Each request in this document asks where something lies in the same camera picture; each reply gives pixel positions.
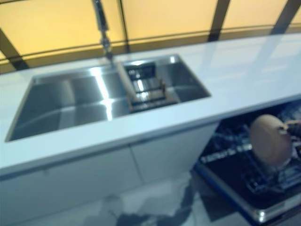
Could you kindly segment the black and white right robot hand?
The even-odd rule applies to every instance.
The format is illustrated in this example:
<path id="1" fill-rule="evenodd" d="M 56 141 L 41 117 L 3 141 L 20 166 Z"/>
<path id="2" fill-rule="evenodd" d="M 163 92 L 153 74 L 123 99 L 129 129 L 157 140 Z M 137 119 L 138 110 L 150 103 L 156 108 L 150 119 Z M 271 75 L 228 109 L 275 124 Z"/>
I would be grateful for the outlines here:
<path id="1" fill-rule="evenodd" d="M 286 121 L 284 124 L 277 128 L 280 136 L 289 143 L 290 146 L 293 146 L 294 140 L 292 137 L 298 139 L 301 138 L 301 122 L 298 120 Z"/>

